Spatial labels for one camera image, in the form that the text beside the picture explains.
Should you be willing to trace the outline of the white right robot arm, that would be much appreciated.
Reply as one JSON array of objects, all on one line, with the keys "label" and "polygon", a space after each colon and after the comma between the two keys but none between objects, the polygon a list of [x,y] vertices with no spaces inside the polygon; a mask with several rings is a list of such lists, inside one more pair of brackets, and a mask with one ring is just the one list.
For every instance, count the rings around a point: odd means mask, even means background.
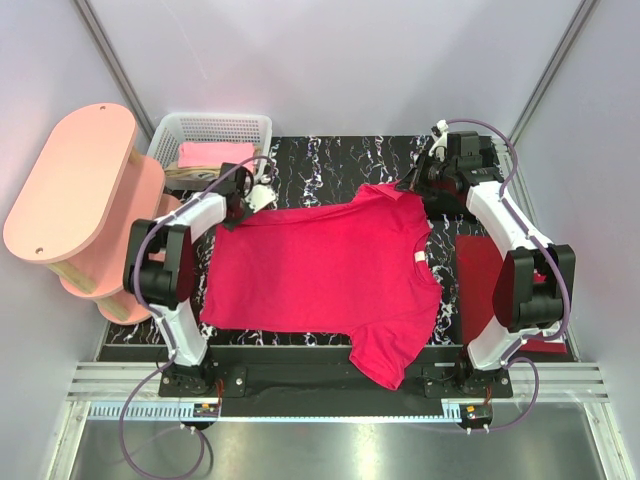
[{"label": "white right robot arm", "polygon": [[488,324],[462,348],[442,379],[464,396],[481,396],[500,382],[515,352],[544,340],[556,327],[562,336],[571,310],[576,256],[568,245],[542,235],[514,204],[489,136],[431,131],[399,189],[422,198],[428,216],[458,216],[482,224],[502,259]]}]

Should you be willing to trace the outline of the red t shirt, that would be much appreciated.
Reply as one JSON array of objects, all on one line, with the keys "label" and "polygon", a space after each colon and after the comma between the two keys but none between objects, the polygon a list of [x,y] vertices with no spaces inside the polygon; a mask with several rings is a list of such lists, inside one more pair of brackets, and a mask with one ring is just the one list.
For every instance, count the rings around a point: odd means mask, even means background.
[{"label": "red t shirt", "polygon": [[218,229],[201,321],[227,330],[346,335],[350,361],[397,389],[430,339],[441,288],[422,200],[364,185],[344,204],[263,211]]}]

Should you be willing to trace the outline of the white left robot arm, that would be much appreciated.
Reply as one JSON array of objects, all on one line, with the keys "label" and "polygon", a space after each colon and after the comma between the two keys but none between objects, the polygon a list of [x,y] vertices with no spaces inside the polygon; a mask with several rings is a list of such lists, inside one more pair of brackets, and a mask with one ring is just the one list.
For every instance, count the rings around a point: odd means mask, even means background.
[{"label": "white left robot arm", "polygon": [[224,163],[217,179],[178,208],[130,227],[123,287],[152,316],[168,347],[169,362],[198,367],[206,356],[190,298],[196,286],[194,242],[226,221],[249,214],[246,203],[254,176],[252,159]]}]

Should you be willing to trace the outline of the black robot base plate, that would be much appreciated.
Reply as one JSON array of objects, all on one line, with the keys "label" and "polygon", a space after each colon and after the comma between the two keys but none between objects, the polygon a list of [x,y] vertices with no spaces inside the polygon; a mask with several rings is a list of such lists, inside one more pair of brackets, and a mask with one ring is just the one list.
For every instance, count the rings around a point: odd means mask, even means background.
[{"label": "black robot base plate", "polygon": [[365,376],[338,347],[213,347],[201,367],[171,367],[159,394],[222,401],[231,417],[427,417],[440,416],[445,400],[512,397],[503,370],[473,373],[460,361],[461,346],[427,346],[395,390]]}]

